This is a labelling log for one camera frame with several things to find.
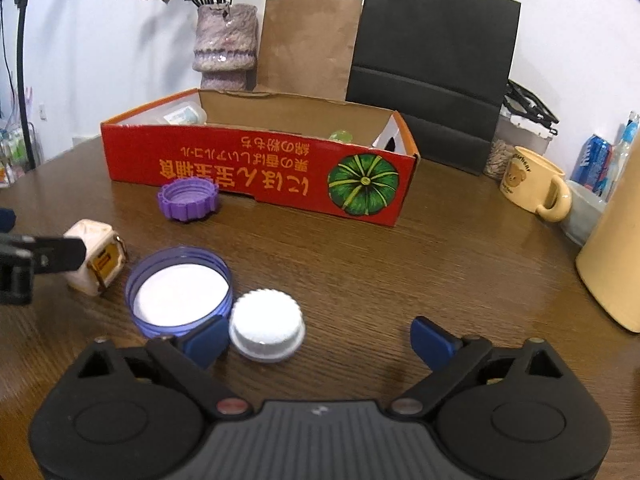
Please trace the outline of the small white ribbed cap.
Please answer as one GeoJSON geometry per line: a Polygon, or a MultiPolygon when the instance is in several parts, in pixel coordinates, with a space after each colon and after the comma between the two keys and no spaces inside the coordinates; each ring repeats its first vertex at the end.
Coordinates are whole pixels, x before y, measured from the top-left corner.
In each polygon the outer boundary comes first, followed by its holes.
{"type": "Polygon", "coordinates": [[[277,363],[294,356],[306,325],[297,301],[277,289],[255,289],[239,297],[231,310],[229,337],[247,359],[277,363]]]}

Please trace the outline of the purple toothed plastic cap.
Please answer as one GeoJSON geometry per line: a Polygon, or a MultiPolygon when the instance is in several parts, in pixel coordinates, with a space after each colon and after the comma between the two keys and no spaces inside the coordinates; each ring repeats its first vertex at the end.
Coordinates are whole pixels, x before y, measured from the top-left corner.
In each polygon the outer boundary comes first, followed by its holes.
{"type": "Polygon", "coordinates": [[[157,193],[160,212],[168,220],[201,220],[218,208],[219,186],[202,178],[183,178],[163,185],[157,193]]]}

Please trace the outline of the translucent plastic container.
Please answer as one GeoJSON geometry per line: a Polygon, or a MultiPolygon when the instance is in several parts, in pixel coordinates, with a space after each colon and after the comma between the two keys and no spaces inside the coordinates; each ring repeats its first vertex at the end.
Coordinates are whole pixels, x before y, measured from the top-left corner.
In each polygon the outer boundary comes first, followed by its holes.
{"type": "Polygon", "coordinates": [[[207,114],[197,102],[183,101],[161,106],[145,122],[151,125],[201,126],[206,124],[207,114]]]}

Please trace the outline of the yellow thermos jug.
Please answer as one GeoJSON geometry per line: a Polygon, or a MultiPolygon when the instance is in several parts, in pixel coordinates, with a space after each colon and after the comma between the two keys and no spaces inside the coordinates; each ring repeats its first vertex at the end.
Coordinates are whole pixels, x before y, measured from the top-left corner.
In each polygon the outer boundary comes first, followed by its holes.
{"type": "Polygon", "coordinates": [[[620,326],[640,325],[640,154],[631,148],[620,182],[575,260],[578,275],[620,326]]]}

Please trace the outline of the grey ceramic cup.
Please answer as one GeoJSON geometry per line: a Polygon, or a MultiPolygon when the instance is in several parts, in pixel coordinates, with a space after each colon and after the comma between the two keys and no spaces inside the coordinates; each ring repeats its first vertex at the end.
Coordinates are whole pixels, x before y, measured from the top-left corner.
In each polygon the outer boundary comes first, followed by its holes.
{"type": "Polygon", "coordinates": [[[584,246],[600,220],[606,203],[579,183],[567,181],[567,186],[572,196],[572,206],[560,227],[572,242],[584,246]]]}

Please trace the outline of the yellow bear mug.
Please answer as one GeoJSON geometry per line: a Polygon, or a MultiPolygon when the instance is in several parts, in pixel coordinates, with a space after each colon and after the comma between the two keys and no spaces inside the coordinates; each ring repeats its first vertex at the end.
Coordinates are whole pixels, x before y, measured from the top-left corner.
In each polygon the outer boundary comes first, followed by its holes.
{"type": "Polygon", "coordinates": [[[512,204],[547,222],[564,220],[572,206],[565,172],[524,146],[514,148],[499,188],[512,204]]]}

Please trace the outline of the blue soda can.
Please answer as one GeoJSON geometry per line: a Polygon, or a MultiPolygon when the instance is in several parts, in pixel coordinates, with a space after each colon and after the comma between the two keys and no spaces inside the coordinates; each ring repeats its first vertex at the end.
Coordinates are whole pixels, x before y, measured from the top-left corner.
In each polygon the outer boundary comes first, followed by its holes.
{"type": "Polygon", "coordinates": [[[570,180],[601,196],[612,149],[607,140],[596,134],[590,136],[582,146],[570,180]]]}

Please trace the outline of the black light stand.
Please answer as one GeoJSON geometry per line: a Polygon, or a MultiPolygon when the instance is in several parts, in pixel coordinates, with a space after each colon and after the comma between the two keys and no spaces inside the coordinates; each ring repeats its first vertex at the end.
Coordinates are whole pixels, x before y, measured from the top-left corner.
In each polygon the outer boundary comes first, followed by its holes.
{"type": "Polygon", "coordinates": [[[27,105],[25,94],[25,64],[24,64],[24,47],[25,47],[25,28],[28,0],[15,0],[17,6],[17,31],[16,31],[16,82],[17,82],[17,102],[18,112],[20,113],[20,124],[23,133],[23,140],[26,151],[25,171],[33,170],[36,164],[34,148],[32,147],[32,139],[29,133],[29,121],[27,117],[27,105]]]}

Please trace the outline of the clear glass bottle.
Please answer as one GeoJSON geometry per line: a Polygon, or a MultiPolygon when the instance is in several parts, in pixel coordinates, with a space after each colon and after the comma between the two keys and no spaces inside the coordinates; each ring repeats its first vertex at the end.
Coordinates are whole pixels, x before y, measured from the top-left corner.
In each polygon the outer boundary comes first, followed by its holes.
{"type": "Polygon", "coordinates": [[[618,142],[613,148],[612,159],[608,165],[608,174],[606,175],[606,183],[603,191],[603,197],[606,202],[611,199],[616,185],[622,176],[638,130],[639,114],[631,112],[628,124],[620,138],[620,142],[618,142]]]}

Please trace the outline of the mottled purple ceramic vase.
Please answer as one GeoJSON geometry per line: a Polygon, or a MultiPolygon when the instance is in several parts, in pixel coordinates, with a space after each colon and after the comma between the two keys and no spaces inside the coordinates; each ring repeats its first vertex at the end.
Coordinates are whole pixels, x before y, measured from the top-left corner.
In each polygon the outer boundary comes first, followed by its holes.
{"type": "Polygon", "coordinates": [[[244,91],[257,60],[257,8],[206,4],[198,8],[192,68],[203,90],[244,91]]]}

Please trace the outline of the clear jar with black clip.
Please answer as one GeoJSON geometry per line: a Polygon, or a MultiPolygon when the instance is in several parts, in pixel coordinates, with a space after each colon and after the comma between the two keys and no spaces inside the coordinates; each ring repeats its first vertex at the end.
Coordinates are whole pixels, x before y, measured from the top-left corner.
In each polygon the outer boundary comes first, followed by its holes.
{"type": "Polygon", "coordinates": [[[484,175],[500,181],[517,146],[546,154],[559,122],[534,92],[509,79],[484,175]]]}

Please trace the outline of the red cardboard box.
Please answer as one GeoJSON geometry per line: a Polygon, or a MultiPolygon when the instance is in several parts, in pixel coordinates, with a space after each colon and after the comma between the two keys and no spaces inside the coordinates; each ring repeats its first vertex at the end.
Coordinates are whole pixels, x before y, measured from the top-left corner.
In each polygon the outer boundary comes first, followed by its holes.
{"type": "Polygon", "coordinates": [[[401,212],[416,142],[394,110],[286,93],[190,89],[102,122],[114,181],[162,186],[202,178],[222,192],[382,226],[401,212]],[[194,101],[205,125],[151,125],[161,106],[194,101]],[[329,140],[347,130],[352,142],[329,140]]]}

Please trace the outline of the brown paper bag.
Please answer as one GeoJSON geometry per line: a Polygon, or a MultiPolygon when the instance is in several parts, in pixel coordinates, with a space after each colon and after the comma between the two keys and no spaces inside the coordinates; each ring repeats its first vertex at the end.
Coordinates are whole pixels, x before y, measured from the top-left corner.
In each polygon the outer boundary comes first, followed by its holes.
{"type": "Polygon", "coordinates": [[[361,0],[267,0],[255,89],[343,101],[361,9],[361,0]]]}

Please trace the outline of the black paper bag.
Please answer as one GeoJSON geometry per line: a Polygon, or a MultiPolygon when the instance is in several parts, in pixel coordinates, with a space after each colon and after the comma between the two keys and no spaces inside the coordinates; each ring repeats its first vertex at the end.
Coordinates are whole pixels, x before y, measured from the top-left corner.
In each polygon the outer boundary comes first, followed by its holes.
{"type": "Polygon", "coordinates": [[[363,0],[347,101],[396,110],[422,157],[481,174],[520,12],[514,0],[363,0]]]}

